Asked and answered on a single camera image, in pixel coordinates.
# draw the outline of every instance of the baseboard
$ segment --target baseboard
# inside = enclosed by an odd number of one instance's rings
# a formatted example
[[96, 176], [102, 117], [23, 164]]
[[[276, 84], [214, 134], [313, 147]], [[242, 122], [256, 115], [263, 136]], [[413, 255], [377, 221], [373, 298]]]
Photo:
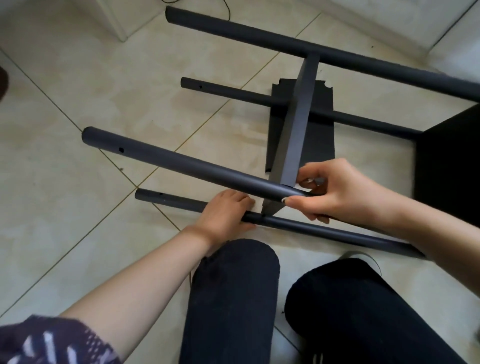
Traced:
[[411, 41], [398, 33], [384, 28], [377, 23], [365, 19], [364, 17], [354, 13], [353, 11], [337, 5], [330, 0], [302, 0], [305, 3], [320, 9], [324, 13], [337, 18], [338, 20], [360, 30], [372, 38], [413, 57], [421, 62], [426, 61], [429, 50], [425, 49], [415, 42]]

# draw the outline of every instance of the person's left hand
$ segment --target person's left hand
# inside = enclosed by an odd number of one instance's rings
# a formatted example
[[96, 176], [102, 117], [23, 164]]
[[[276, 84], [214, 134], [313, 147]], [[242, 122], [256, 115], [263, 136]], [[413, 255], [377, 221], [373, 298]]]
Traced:
[[207, 204], [194, 226], [210, 235], [213, 244], [221, 244], [255, 228], [254, 224], [240, 221], [254, 204], [255, 200], [243, 192], [222, 191]]

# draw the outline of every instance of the black pants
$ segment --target black pants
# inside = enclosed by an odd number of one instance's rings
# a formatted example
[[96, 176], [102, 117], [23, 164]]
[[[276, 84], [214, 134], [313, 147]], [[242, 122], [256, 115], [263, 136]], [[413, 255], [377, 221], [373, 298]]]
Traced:
[[[280, 265], [268, 245], [235, 240], [204, 258], [192, 280], [180, 364], [267, 364]], [[285, 316], [324, 364], [464, 363], [359, 259], [304, 274]]]

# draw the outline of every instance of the person's right arm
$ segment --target person's right arm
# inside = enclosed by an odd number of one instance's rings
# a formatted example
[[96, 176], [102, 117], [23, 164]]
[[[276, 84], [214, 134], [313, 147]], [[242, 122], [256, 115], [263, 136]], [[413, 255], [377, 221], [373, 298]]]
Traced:
[[[325, 182], [316, 186], [319, 177]], [[310, 220], [328, 223], [328, 215], [407, 240], [480, 297], [479, 228], [382, 187], [345, 159], [308, 163], [297, 182], [319, 196], [291, 196], [285, 205]]]

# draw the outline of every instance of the forearm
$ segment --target forearm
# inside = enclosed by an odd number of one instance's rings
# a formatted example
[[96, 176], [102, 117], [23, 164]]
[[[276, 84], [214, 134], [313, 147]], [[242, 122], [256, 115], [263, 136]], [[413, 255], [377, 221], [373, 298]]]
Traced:
[[480, 297], [480, 229], [404, 196], [389, 204], [377, 228], [412, 243]]
[[85, 323], [125, 360], [211, 246], [207, 235], [186, 229], [98, 286], [61, 316]]

